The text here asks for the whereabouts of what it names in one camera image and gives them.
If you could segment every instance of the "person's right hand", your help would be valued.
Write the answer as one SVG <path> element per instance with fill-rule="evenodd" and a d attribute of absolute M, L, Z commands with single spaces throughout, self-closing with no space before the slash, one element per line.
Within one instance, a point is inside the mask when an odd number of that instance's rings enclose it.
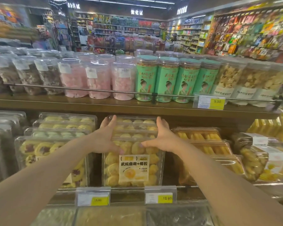
<path fill-rule="evenodd" d="M 178 144 L 183 140 L 171 132 L 169 124 L 165 121 L 165 119 L 157 117 L 156 123 L 158 127 L 157 138 L 142 142 L 141 144 L 143 147 L 157 147 L 163 151 L 177 154 Z"/>

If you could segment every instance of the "person's left hand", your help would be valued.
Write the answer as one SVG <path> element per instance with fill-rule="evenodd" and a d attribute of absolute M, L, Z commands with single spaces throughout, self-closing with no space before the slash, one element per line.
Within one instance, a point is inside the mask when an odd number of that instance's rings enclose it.
<path fill-rule="evenodd" d="M 76 142 L 78 147 L 86 150 L 86 154 L 95 153 L 106 153 L 115 152 L 117 154 L 124 154 L 124 151 L 112 141 L 112 132 L 117 123 L 117 116 L 114 115 L 112 120 L 109 122 L 106 117 L 100 126 L 100 128 L 89 135 L 72 140 Z"/>

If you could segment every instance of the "shelf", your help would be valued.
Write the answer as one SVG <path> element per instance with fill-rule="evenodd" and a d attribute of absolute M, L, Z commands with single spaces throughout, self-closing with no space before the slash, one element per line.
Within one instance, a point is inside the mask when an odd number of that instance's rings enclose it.
<path fill-rule="evenodd" d="M 67 98 L 58 95 L 0 95 L 0 109 L 9 110 L 52 110 L 56 112 L 69 111 L 80 113 L 105 112 L 108 114 L 144 114 L 148 116 L 185 116 L 185 117 L 212 117 L 212 118 L 240 118 L 240 119 L 275 119 L 280 111 L 268 112 L 265 108 L 252 105 L 235 106 L 230 103 L 224 106 L 224 110 L 209 110 L 193 108 L 193 103 L 168 103 L 141 102 L 136 99 L 119 101 L 114 98 L 92 99 Z"/>

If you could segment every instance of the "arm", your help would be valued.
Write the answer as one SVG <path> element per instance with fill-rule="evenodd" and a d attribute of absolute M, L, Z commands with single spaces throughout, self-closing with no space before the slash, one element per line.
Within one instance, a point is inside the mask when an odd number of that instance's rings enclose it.
<path fill-rule="evenodd" d="M 283 226 L 283 206 L 202 151 L 177 137 L 157 119 L 158 137 L 143 142 L 177 154 L 225 226 Z"/>
<path fill-rule="evenodd" d="M 0 226 L 30 225 L 73 168 L 90 152 L 120 152 L 110 140 L 116 116 L 0 183 Z"/>

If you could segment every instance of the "green package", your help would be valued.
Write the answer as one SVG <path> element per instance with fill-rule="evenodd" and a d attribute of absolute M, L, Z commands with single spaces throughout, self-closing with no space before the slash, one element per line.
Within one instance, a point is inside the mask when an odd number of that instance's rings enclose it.
<path fill-rule="evenodd" d="M 213 83 L 218 74 L 220 62 L 201 59 L 201 68 L 193 89 L 193 95 L 209 94 L 211 92 Z"/>
<path fill-rule="evenodd" d="M 179 59 L 173 57 L 160 57 L 156 75 L 155 93 L 158 94 L 173 94 Z M 171 101 L 170 96 L 157 96 L 159 102 Z"/>
<path fill-rule="evenodd" d="M 187 58 L 180 59 L 180 66 L 173 92 L 174 95 L 192 95 L 200 64 L 200 60 Z M 187 103 L 189 98 L 173 97 L 173 100 L 179 103 Z"/>
<path fill-rule="evenodd" d="M 153 93 L 156 80 L 158 57 L 153 55 L 137 56 L 137 78 L 136 92 Z M 135 98 L 139 101 L 151 101 L 152 96 L 136 94 Z"/>

